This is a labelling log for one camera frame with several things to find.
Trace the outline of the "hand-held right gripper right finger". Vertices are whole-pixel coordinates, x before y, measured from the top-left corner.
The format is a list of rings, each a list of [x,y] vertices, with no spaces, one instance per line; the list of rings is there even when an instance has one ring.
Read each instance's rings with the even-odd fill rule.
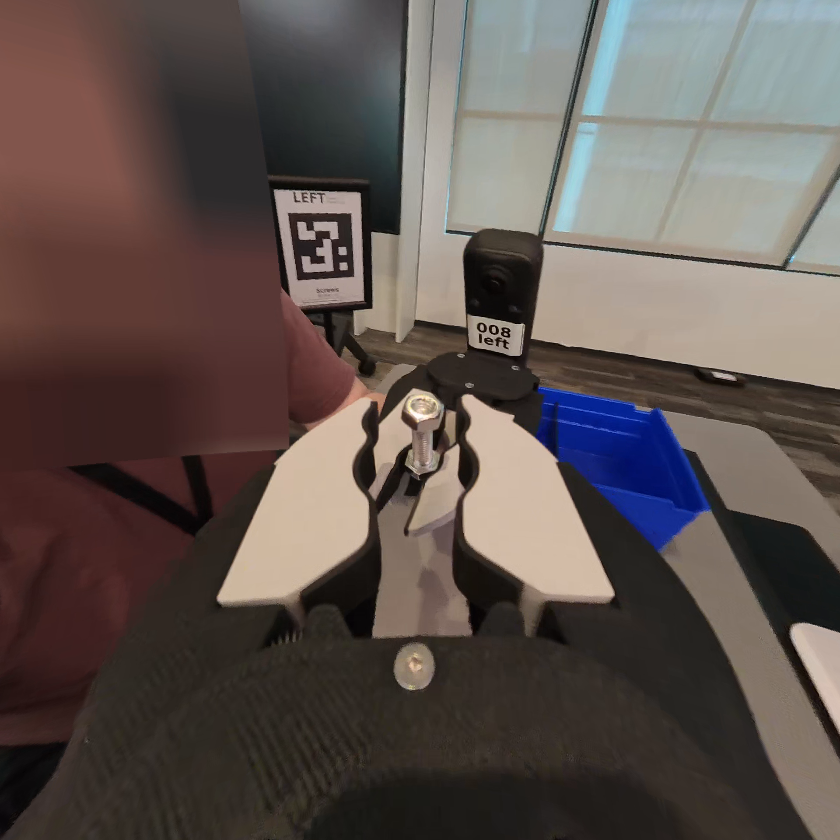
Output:
[[[560,465],[474,395],[457,408],[453,576],[477,607],[606,604],[615,595]]]

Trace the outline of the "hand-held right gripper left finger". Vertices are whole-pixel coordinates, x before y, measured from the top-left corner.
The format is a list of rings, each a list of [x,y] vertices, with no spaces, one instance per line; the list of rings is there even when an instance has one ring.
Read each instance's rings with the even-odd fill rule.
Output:
[[[275,464],[217,593],[222,607],[363,601],[378,580],[369,488],[379,407],[362,398],[306,432]]]

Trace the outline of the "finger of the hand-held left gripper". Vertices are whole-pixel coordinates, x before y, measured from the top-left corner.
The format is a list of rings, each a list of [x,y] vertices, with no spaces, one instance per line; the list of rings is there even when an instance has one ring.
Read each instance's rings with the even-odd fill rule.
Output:
[[[391,463],[382,462],[371,484],[371,498],[376,509],[383,509],[398,490],[406,469],[407,453],[396,454]]]
[[[404,528],[407,537],[420,537],[455,518],[458,505],[457,478],[428,478],[417,494]]]

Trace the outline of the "silver hex bolt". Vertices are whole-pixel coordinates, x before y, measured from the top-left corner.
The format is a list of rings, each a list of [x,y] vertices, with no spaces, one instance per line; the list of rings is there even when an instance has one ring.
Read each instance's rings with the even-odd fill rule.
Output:
[[[412,445],[406,455],[406,468],[416,477],[434,473],[440,464],[440,454],[434,444],[434,435],[442,423],[441,417],[412,421]]]

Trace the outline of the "blue plastic bin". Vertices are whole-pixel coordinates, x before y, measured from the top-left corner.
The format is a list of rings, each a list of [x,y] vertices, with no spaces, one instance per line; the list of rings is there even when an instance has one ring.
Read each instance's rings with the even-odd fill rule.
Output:
[[[577,469],[657,550],[710,505],[665,415],[578,393],[539,388],[538,440]]]

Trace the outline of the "large paned window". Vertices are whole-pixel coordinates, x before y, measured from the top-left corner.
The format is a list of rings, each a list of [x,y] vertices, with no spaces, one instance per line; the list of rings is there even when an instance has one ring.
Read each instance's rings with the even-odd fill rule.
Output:
[[[838,275],[839,2],[466,2],[446,231]]]

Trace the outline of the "black framed sign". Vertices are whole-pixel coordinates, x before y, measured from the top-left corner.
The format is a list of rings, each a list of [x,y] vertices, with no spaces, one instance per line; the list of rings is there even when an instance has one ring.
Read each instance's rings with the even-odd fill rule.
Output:
[[[349,351],[372,376],[376,362],[353,330],[353,314],[374,302],[370,183],[269,175],[268,185],[284,290],[338,356]]]

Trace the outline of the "large black screen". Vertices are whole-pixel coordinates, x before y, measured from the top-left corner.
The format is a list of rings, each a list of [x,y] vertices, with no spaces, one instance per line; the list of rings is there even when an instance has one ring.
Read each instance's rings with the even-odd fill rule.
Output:
[[[407,1],[241,1],[269,175],[366,180],[398,235]]]

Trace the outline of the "white stand base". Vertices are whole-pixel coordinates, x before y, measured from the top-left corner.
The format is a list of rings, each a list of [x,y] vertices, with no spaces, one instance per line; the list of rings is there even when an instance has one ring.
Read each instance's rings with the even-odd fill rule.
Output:
[[[810,623],[795,623],[790,636],[817,695],[838,730],[839,632]]]

